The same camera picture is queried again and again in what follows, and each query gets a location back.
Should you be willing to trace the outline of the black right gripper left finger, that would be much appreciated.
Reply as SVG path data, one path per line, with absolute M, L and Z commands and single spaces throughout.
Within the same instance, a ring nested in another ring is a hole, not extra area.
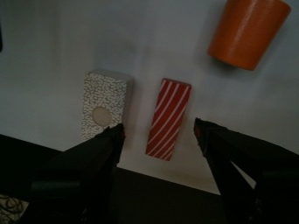
M 119 124 L 47 162 L 32 182 L 32 201 L 22 224 L 108 224 L 124 140 Z

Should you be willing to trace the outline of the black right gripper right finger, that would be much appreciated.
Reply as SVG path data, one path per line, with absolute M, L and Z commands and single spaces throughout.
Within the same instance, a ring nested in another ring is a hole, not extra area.
M 194 134 L 229 224 L 299 224 L 299 155 L 202 119 Z

